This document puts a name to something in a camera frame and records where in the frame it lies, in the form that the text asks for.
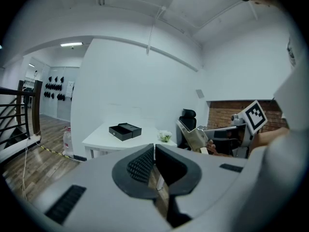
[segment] black box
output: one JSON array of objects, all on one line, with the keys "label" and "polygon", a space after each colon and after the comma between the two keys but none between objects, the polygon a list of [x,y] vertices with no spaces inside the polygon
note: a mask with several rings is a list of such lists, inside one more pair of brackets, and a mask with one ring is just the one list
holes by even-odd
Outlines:
[{"label": "black box", "polygon": [[128,123],[109,127],[109,132],[121,141],[128,140],[141,135],[141,128]]}]

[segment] brick wall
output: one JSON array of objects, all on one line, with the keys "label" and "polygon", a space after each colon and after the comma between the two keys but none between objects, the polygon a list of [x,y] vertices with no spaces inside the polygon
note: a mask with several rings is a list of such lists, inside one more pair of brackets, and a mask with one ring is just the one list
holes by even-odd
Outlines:
[{"label": "brick wall", "polygon": [[[230,126],[231,116],[241,112],[253,101],[212,101],[210,105],[208,129]],[[259,101],[268,119],[260,132],[274,131],[288,127],[285,119],[281,119],[282,111],[276,101]]]}]

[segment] metal railing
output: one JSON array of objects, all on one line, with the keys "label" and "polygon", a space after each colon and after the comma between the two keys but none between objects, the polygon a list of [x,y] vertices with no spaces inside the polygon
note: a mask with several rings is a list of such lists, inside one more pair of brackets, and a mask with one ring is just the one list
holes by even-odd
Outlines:
[{"label": "metal railing", "polygon": [[[32,127],[33,127],[33,134],[40,135],[40,96],[41,96],[41,88],[42,82],[35,81],[33,92],[23,91],[23,84],[24,81],[20,80],[18,83],[18,90],[7,89],[0,87],[0,95],[14,95],[16,96],[9,104],[0,104],[0,107],[4,107],[4,109],[0,113],[0,139],[2,134],[10,129],[18,128],[25,126],[26,132],[14,135],[5,140],[0,141],[0,145],[4,144],[11,139],[14,139],[19,136],[26,135],[30,138],[29,133],[29,125],[28,125],[28,103],[29,98],[32,97]],[[22,123],[21,117],[25,117],[25,122]],[[16,118],[17,124],[10,126],[12,120]]]}]

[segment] black grille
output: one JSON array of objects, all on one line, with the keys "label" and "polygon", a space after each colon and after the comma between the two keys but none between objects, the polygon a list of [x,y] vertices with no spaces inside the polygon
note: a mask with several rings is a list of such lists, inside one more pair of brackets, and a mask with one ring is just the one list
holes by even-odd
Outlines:
[{"label": "black grille", "polygon": [[85,191],[86,188],[84,187],[72,185],[47,211],[46,215],[55,222],[62,224]]}]

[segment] person's arm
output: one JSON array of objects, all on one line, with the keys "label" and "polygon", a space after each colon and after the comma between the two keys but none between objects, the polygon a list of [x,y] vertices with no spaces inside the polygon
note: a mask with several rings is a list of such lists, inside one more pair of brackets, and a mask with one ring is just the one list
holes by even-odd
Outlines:
[{"label": "person's arm", "polygon": [[287,128],[280,128],[273,131],[258,133],[254,136],[252,143],[249,147],[249,154],[257,147],[266,146],[272,141],[274,141],[277,137],[286,135],[289,132]]}]

